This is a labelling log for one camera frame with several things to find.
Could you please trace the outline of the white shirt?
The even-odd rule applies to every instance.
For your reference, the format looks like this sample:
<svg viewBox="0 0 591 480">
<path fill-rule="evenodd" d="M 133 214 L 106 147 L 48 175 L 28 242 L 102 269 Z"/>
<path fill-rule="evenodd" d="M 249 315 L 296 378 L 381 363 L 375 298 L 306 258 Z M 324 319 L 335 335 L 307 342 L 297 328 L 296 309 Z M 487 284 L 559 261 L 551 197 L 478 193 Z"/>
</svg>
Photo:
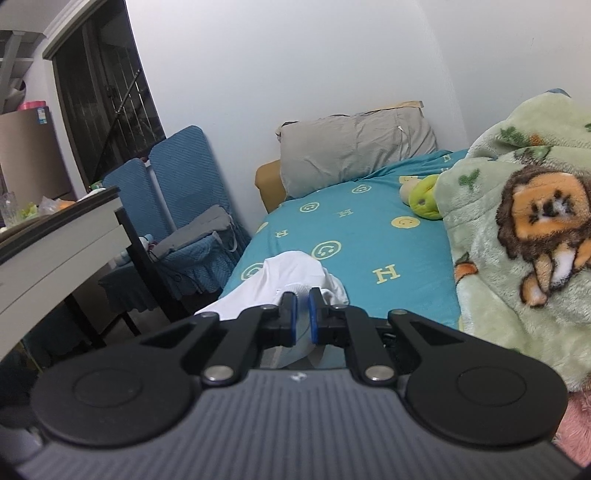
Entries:
<svg viewBox="0 0 591 480">
<path fill-rule="evenodd" d="M 246 308 L 279 304 L 283 293 L 297 296 L 297 341 L 293 347 L 273 347 L 263 353 L 262 366 L 270 369 L 339 369 L 346 366 L 345 353 L 335 346 L 315 346 L 311 341 L 308 292 L 321 290 L 329 305 L 346 305 L 349 297 L 341 280 L 321 262 L 301 251 L 270 257 L 262 268 L 235 289 L 202 308 L 222 321 L 233 320 Z"/>
</svg>

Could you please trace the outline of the grey blue clothes pile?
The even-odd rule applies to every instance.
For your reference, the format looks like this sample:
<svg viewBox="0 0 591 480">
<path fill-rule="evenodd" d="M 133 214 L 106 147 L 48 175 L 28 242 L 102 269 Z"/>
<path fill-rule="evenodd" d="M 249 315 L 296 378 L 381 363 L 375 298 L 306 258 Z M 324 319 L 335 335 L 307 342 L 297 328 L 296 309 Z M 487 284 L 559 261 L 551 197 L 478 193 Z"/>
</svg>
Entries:
<svg viewBox="0 0 591 480">
<path fill-rule="evenodd" d="M 140 243 L 163 291 L 180 302 L 221 291 L 249 245 L 249 235 L 215 204 L 164 239 L 154 241 L 146 234 Z M 158 303 L 129 253 L 122 251 L 114 262 L 116 267 L 99 280 L 110 308 L 127 312 L 155 309 Z"/>
</svg>

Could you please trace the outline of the blue folding chair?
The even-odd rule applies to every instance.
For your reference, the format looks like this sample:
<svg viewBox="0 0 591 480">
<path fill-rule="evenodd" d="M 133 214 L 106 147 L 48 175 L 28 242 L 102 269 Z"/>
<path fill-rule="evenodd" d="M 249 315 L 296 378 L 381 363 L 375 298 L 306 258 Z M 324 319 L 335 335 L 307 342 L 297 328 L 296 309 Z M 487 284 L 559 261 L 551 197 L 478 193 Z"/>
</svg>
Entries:
<svg viewBox="0 0 591 480">
<path fill-rule="evenodd" d="M 160 241 L 215 204 L 241 225 L 211 146 L 197 126 L 156 144 L 147 162 L 127 161 L 107 174 L 102 185 L 119 189 L 123 208 L 140 238 L 149 234 Z"/>
</svg>

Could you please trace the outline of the teal patterned bed sheet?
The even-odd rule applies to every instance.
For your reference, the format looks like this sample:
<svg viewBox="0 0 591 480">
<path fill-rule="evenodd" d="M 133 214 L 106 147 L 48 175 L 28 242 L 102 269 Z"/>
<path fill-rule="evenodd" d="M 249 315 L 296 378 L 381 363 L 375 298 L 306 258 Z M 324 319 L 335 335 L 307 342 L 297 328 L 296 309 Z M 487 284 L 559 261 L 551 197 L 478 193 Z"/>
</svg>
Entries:
<svg viewBox="0 0 591 480">
<path fill-rule="evenodd" d="M 400 189 L 413 178 L 448 170 L 465 155 L 437 151 L 283 202 L 263 220 L 224 290 L 235 290 L 267 258 L 301 251 L 341 280 L 353 305 L 374 317 L 402 308 L 457 327 L 460 307 L 445 227 L 414 215 Z"/>
</svg>

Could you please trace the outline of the brown headboard cushion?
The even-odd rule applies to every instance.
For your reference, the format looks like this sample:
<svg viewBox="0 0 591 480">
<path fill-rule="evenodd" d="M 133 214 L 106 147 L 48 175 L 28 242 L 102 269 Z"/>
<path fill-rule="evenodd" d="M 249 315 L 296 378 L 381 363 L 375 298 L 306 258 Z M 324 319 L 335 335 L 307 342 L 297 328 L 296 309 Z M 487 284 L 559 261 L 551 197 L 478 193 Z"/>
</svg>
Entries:
<svg viewBox="0 0 591 480">
<path fill-rule="evenodd" d="M 256 169 L 254 186 L 259 189 L 259 196 L 267 213 L 279 208 L 287 200 L 287 192 L 280 178 L 280 160 L 260 165 Z"/>
</svg>

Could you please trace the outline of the green plush toy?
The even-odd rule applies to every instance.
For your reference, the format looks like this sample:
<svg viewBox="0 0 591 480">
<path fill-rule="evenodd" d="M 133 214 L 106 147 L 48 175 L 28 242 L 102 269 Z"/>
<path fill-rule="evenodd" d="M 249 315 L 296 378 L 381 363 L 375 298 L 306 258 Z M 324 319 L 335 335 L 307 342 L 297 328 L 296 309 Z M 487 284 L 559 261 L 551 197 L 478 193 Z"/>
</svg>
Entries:
<svg viewBox="0 0 591 480">
<path fill-rule="evenodd" d="M 401 176 L 399 190 L 401 201 L 421 218 L 433 221 L 441 220 L 442 214 L 435 199 L 435 186 L 438 179 L 437 174 L 425 178 Z"/>
</svg>

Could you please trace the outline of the grey pillow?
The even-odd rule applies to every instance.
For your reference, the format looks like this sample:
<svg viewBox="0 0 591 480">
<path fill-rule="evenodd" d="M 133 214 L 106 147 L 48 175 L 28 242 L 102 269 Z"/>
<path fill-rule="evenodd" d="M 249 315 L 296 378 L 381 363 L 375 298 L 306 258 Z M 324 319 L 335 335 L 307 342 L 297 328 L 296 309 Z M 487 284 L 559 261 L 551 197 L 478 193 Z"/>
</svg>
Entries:
<svg viewBox="0 0 591 480">
<path fill-rule="evenodd" d="M 276 136 L 280 180 L 290 198 L 359 179 L 438 149 L 436 134 L 420 102 L 286 122 L 276 130 Z"/>
</svg>

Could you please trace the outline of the green lion fleece blanket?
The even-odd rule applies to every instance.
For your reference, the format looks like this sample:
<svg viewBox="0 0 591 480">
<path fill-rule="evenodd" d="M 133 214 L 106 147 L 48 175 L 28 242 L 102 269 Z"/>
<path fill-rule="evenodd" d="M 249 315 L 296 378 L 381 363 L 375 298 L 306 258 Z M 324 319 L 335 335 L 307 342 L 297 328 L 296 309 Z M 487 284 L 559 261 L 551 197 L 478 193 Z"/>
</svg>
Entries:
<svg viewBox="0 0 591 480">
<path fill-rule="evenodd" d="M 442 173 L 464 332 L 590 386 L 590 112 L 553 89 Z"/>
</svg>

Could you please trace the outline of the white desk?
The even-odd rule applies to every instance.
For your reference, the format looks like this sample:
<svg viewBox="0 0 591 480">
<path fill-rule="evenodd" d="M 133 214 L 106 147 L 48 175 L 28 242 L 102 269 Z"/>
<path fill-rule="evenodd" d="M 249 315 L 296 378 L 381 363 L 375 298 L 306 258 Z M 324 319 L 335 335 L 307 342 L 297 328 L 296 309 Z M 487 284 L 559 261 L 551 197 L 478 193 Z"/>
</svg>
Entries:
<svg viewBox="0 0 591 480">
<path fill-rule="evenodd" d="M 53 308 L 130 245 L 109 187 L 1 242 L 1 355 Z"/>
</svg>

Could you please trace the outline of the pink fluffy blanket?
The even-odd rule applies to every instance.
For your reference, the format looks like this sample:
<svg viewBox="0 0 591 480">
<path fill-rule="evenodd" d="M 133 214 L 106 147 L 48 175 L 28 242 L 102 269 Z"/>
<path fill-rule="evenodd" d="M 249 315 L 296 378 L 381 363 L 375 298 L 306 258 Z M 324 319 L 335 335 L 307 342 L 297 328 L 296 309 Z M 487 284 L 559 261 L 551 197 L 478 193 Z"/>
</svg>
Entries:
<svg viewBox="0 0 591 480">
<path fill-rule="evenodd" d="M 554 444 L 575 463 L 585 467 L 591 459 L 590 434 L 590 392 L 571 393 Z"/>
</svg>

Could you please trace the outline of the dark window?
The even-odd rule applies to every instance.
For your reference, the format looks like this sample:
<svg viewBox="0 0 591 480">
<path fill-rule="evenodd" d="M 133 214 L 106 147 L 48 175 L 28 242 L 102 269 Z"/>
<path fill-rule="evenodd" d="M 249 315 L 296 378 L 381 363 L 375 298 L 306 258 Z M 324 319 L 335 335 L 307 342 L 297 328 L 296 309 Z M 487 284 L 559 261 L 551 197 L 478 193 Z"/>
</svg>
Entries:
<svg viewBox="0 0 591 480">
<path fill-rule="evenodd" d="M 126 4 L 101 1 L 51 57 L 65 130 L 90 185 L 165 139 Z"/>
</svg>

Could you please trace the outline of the brown cabinet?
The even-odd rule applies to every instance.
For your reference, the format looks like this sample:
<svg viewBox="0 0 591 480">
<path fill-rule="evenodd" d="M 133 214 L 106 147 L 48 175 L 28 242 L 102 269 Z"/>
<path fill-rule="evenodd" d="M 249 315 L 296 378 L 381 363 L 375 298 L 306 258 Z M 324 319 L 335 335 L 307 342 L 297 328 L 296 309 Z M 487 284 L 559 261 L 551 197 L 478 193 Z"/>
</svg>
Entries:
<svg viewBox="0 0 591 480">
<path fill-rule="evenodd" d="M 0 128 L 1 173 L 21 208 L 75 198 L 47 107 L 2 114 Z"/>
</svg>

